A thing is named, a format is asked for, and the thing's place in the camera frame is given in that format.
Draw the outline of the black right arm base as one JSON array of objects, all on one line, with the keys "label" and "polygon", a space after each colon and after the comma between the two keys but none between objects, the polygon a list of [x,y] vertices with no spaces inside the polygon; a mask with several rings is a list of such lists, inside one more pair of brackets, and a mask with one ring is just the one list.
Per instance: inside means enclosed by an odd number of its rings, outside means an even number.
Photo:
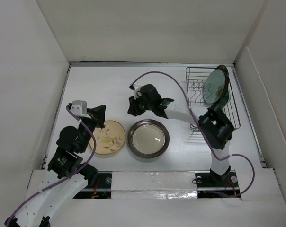
[{"label": "black right arm base", "polygon": [[237,196],[240,193],[240,188],[236,173],[231,171],[222,182],[215,182],[210,177],[210,172],[195,172],[195,178],[192,179],[192,184],[196,185],[197,197],[199,199],[223,198],[214,192],[220,192],[227,196]]}]

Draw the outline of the yellow bird pattern plate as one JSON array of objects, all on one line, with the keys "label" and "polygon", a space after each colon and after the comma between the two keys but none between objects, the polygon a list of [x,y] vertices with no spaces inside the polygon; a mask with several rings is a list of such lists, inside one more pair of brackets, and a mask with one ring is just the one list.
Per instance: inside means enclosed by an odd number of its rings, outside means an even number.
[{"label": "yellow bird pattern plate", "polygon": [[96,151],[98,155],[111,155],[118,152],[125,144],[125,129],[117,121],[104,122],[104,128],[96,128],[93,136],[96,140]]}]

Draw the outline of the dark striped rim plate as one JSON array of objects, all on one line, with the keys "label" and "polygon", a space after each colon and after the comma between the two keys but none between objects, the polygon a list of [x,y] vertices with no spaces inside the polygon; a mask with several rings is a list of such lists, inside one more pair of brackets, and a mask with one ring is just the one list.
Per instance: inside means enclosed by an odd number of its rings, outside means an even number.
[{"label": "dark striped rim plate", "polygon": [[219,65],[216,70],[221,70],[224,74],[224,82],[222,85],[220,85],[217,89],[216,95],[217,95],[217,99],[216,99],[216,104],[218,104],[221,99],[224,97],[224,95],[226,94],[227,91],[229,91],[229,73],[228,73],[228,69],[225,65]]}]

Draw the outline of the teal round floral plate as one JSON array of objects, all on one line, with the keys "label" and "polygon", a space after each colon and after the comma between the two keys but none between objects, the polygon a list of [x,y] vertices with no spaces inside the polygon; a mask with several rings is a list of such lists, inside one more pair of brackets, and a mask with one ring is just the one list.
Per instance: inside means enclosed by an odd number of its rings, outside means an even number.
[{"label": "teal round floral plate", "polygon": [[206,104],[214,104],[217,99],[217,89],[224,82],[224,74],[221,70],[214,70],[209,74],[204,83],[203,99]]}]

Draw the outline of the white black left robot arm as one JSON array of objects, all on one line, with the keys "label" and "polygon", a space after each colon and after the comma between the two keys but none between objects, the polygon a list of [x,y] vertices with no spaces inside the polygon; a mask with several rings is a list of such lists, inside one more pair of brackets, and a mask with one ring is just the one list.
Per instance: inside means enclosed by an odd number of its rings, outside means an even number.
[{"label": "white black left robot arm", "polygon": [[97,183],[98,171],[80,153],[89,141],[95,140],[95,128],[104,128],[106,106],[87,108],[85,101],[76,100],[66,106],[79,126],[66,126],[59,134],[57,149],[48,163],[39,189],[28,197],[5,221],[7,227],[49,227],[60,209],[85,187]]}]

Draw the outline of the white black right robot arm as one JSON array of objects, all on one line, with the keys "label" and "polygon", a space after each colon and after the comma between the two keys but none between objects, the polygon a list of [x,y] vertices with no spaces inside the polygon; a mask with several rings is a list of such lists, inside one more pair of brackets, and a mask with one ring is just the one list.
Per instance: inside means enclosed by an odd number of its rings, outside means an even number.
[{"label": "white black right robot arm", "polygon": [[199,110],[196,106],[174,105],[173,99],[162,98],[152,84],[141,86],[134,83],[129,88],[134,95],[129,98],[128,114],[139,116],[151,111],[158,117],[180,120],[197,126],[211,150],[212,184],[221,186],[227,181],[231,170],[229,146],[234,126],[220,107],[213,105]]}]

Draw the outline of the black wire dish rack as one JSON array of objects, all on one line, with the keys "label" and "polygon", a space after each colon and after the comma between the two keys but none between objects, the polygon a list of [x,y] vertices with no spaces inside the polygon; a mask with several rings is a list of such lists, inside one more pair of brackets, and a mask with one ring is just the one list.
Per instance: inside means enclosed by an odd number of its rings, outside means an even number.
[{"label": "black wire dish rack", "polygon": [[[214,71],[214,67],[187,67],[186,68],[186,83],[187,97],[192,106],[199,108],[210,107],[211,104],[206,103],[205,99],[210,95],[210,92],[205,92],[204,88],[208,76]],[[232,84],[228,84],[228,99],[225,106],[222,108],[224,114],[231,121],[235,129],[241,126],[240,117],[238,114],[237,104],[235,102]]]}]

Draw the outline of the grey rim cream plate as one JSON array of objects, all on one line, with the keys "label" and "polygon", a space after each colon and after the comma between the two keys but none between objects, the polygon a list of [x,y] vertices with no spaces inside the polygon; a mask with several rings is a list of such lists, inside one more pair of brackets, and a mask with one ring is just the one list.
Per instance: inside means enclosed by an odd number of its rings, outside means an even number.
[{"label": "grey rim cream plate", "polygon": [[127,134],[127,143],[137,157],[152,159],[161,156],[167,150],[170,135],[161,122],[145,119],[131,126]]}]

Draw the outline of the teal rectangular divided plate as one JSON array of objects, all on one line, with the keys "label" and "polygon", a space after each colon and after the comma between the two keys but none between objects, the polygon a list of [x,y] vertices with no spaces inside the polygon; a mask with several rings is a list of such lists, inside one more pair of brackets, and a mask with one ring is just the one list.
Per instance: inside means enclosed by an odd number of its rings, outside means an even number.
[{"label": "teal rectangular divided plate", "polygon": [[220,108],[223,109],[229,103],[230,99],[231,99],[231,97],[230,97],[229,91],[227,91],[226,94],[224,95],[224,97],[218,103]]}]

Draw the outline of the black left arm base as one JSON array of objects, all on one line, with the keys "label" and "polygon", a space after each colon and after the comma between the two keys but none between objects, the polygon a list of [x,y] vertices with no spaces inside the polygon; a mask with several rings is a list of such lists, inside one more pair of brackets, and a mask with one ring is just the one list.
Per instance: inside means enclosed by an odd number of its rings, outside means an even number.
[{"label": "black left arm base", "polygon": [[98,172],[97,178],[78,192],[74,199],[111,199],[112,172]]}]

